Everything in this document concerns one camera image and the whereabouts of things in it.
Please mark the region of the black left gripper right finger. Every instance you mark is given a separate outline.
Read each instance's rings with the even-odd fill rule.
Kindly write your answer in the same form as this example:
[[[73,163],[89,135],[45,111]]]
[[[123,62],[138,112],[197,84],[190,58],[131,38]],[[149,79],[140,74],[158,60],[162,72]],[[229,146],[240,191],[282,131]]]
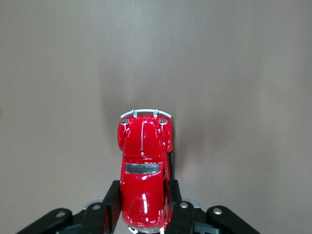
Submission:
[[[192,234],[194,206],[182,200],[178,180],[169,181],[170,222],[167,224],[166,234]]]

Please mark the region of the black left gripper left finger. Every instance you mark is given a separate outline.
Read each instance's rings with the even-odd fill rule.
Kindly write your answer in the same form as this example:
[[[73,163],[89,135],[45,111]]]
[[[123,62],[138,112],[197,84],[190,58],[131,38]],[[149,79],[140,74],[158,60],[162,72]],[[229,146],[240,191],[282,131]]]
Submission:
[[[113,234],[121,212],[120,181],[114,180],[101,202],[91,203],[85,210],[83,234]]]

